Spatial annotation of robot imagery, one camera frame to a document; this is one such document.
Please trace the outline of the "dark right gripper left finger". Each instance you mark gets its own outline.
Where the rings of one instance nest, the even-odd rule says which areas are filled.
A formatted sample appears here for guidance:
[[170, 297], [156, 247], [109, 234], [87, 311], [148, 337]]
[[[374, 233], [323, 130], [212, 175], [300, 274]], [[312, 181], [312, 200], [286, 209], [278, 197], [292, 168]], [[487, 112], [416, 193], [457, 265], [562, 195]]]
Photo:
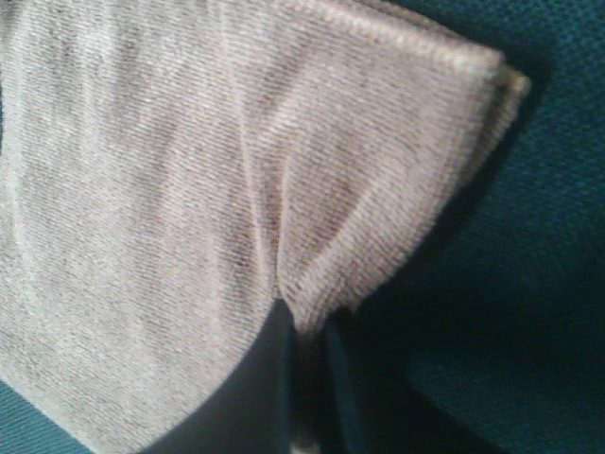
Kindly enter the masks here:
[[147, 453], [288, 453], [292, 436], [294, 326], [273, 303], [250, 350], [203, 405]]

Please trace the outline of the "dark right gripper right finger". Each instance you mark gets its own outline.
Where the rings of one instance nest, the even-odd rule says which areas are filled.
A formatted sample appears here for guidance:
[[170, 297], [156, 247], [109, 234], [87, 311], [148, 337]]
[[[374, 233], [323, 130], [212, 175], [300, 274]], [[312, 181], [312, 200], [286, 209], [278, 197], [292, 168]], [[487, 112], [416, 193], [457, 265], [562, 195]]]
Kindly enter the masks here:
[[320, 443], [327, 453], [372, 451], [372, 386], [354, 330], [332, 319], [322, 336]]

